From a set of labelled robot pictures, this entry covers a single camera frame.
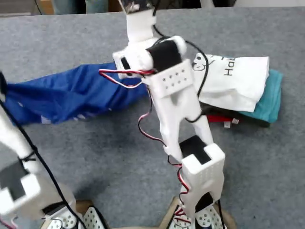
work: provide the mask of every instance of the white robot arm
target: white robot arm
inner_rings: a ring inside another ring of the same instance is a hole
[[[1,89],[5,79],[0,72]],[[56,218],[70,213],[63,203],[58,190],[51,179],[40,174],[41,164],[37,158],[37,148],[27,134],[13,125],[14,117],[4,105],[5,98],[0,93],[0,142],[17,154],[19,161],[8,165],[0,171],[0,216],[13,214],[22,215],[29,219]],[[75,212],[76,200],[71,190],[58,184],[60,190]]]
[[[179,198],[190,221],[180,220],[189,222],[185,227],[195,228],[198,213],[220,199],[225,155],[213,143],[207,118],[201,115],[191,63],[185,58],[185,41],[179,36],[162,40],[153,36],[156,19],[146,0],[122,0],[121,5],[126,13],[129,43],[113,54],[116,66],[118,70],[154,70],[154,73],[145,77],[121,73],[119,77],[141,77],[147,85],[160,120],[163,148],[181,163]],[[179,143],[183,119],[193,125],[196,135]]]

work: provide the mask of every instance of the blue fabric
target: blue fabric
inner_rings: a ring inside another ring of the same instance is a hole
[[[23,83],[8,84],[5,105],[21,124],[60,123],[120,110],[146,95],[141,84],[125,89],[102,76],[100,68],[116,69],[114,63],[84,64],[66,72],[48,75]],[[119,80],[118,74],[110,73]],[[137,84],[140,79],[124,79]]]
[[[246,116],[261,119],[269,123],[277,120],[281,106],[281,82],[283,74],[276,70],[269,70],[269,77],[266,80],[265,90],[256,104],[253,112],[240,112]]]

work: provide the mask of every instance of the white wire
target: white wire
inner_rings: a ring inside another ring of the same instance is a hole
[[[18,216],[15,216],[13,218],[11,218],[10,223],[15,227],[18,228],[18,225],[15,223],[15,220],[18,218]]]
[[[113,79],[111,76],[105,74],[104,72],[100,72],[100,75],[102,75],[103,77],[105,77],[107,80],[110,80],[111,82],[116,83],[116,84],[118,84],[118,85],[120,85],[120,86],[122,86],[122,87],[128,88],[128,89],[136,88],[136,87],[140,86],[140,85],[143,83],[143,82],[141,81],[141,82],[139,82],[139,83],[136,84],[136,85],[125,85],[125,84],[123,84],[123,83],[121,83],[121,82],[119,82],[119,81]]]

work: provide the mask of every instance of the black wire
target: black wire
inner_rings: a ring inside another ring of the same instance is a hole
[[[158,1],[157,1],[156,5],[155,5],[155,8],[154,8],[154,10],[153,10],[153,13],[152,13],[153,16],[156,15],[156,12],[157,12],[157,10],[158,10],[158,8],[159,8],[160,2],[161,2],[161,0],[158,0]],[[156,33],[159,34],[161,37],[163,37],[163,38],[165,38],[165,39],[166,39],[166,38],[169,38],[169,36],[165,36],[165,35],[156,27],[156,25],[153,25],[152,27],[153,27],[153,29],[156,31]],[[205,53],[204,53],[197,45],[195,45],[193,42],[188,41],[188,40],[185,40],[185,43],[187,43],[188,45],[192,46],[192,47],[195,48],[199,53],[201,53],[201,55],[203,56],[203,58],[204,58],[204,60],[205,60],[205,65],[206,65],[206,67],[205,67],[205,73],[204,73],[203,79],[202,79],[202,81],[201,81],[199,90],[198,90],[198,92],[197,92],[197,97],[199,98],[199,97],[200,97],[200,93],[201,93],[202,88],[203,88],[203,85],[204,85],[204,83],[205,83],[205,81],[206,81],[206,78],[207,78],[207,76],[208,76],[208,73],[209,73],[209,61],[208,61],[208,58],[206,57]],[[197,121],[200,119],[200,117],[201,117],[202,115],[203,115],[203,112],[200,112],[200,114],[199,114],[194,120],[189,120],[189,119],[186,118],[186,121],[189,122],[189,123],[195,123],[195,122],[197,122]]]
[[[37,147],[33,144],[32,140],[30,139],[29,135],[25,132],[25,130],[23,129],[23,127],[18,123],[18,121],[15,119],[15,117],[11,114],[11,112],[6,108],[6,106],[4,105],[3,101],[0,99],[0,106],[3,108],[4,112],[6,113],[6,115],[11,119],[11,121],[16,125],[16,127],[19,129],[19,131],[22,133],[22,135],[24,136],[24,138],[27,140],[27,142],[29,143],[30,147],[32,148],[33,152],[35,153],[36,157],[40,160],[40,162],[42,163],[42,165],[44,166],[44,168],[46,169],[46,171],[48,172],[59,196],[61,197],[63,203],[65,204],[65,206],[67,207],[67,209],[71,212],[71,214],[73,216],[76,217],[76,219],[83,225],[83,227],[85,229],[86,225],[84,224],[84,222],[81,220],[81,218],[71,209],[68,201],[66,200],[65,196],[63,195],[61,188],[59,187],[53,173],[51,172],[50,168],[48,167],[47,163],[44,161],[44,159],[42,158],[42,156],[40,155],[40,153],[37,150]]]
[[[40,8],[39,8],[39,6],[38,6],[37,0],[34,0],[34,2],[35,2],[35,4],[36,4],[36,7],[37,7],[39,13],[42,15],[42,12],[41,12],[41,10],[40,10]]]
[[[153,10],[153,13],[152,13],[153,16],[156,15],[156,12],[157,12],[157,10],[158,10],[158,8],[159,8],[160,2],[161,2],[161,0],[158,0],[158,1],[157,1],[156,5],[155,5],[155,8],[154,8],[154,10]],[[168,36],[165,36],[162,32],[160,32],[160,30],[157,29],[156,25],[153,25],[153,28],[154,28],[154,30],[156,31],[156,33],[159,34],[161,37],[166,37],[166,38],[168,38]],[[205,64],[206,64],[205,73],[204,73],[204,76],[203,76],[203,80],[202,80],[202,82],[201,82],[201,84],[200,84],[199,90],[198,90],[198,92],[197,92],[197,97],[199,98],[200,93],[201,93],[201,90],[202,90],[202,88],[203,88],[203,85],[204,85],[204,83],[205,83],[205,81],[206,81],[206,78],[207,78],[207,75],[208,75],[208,72],[209,72],[209,61],[208,61],[208,58],[206,57],[206,55],[204,54],[204,52],[203,52],[197,45],[195,45],[195,44],[194,44],[193,42],[191,42],[191,41],[185,40],[185,42],[186,42],[188,45],[190,45],[190,46],[192,46],[193,48],[195,48],[198,52],[200,52],[200,53],[202,54],[204,60],[205,60]],[[187,120],[188,122],[190,122],[190,123],[195,123],[195,122],[197,122],[197,121],[200,119],[200,117],[201,117],[202,115],[203,115],[203,111],[201,111],[200,114],[198,115],[198,117],[196,117],[194,120],[188,120],[187,118],[186,118],[186,120]],[[224,227],[224,218],[223,218],[223,213],[222,213],[222,210],[221,210],[220,200],[218,200],[218,207],[219,207],[219,213],[220,213],[221,223],[222,223],[222,225],[223,225],[223,229],[225,229],[225,227]]]
[[[224,217],[223,217],[223,212],[221,210],[220,199],[217,201],[217,203],[218,203],[218,208],[219,208],[219,215],[220,215],[221,224],[223,225],[223,229],[225,229],[225,226],[224,226]]]

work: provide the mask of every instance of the gray carpet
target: gray carpet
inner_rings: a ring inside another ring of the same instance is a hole
[[[304,15],[305,8],[158,13],[158,27],[167,34],[180,34],[207,53],[270,56],[270,67],[285,75],[279,120],[270,128],[211,125],[226,153],[222,204],[241,229],[304,228]],[[122,13],[1,19],[0,67],[9,81],[21,82],[82,63],[110,62],[126,43]],[[137,130],[147,107],[144,100],[89,121],[26,128],[56,178],[77,198],[91,198],[112,227],[158,225],[179,191],[162,146]],[[156,115],[143,127],[158,134]],[[183,123],[181,139],[192,134]],[[16,159],[3,147],[0,154],[0,167]],[[36,226],[20,223],[23,229]]]

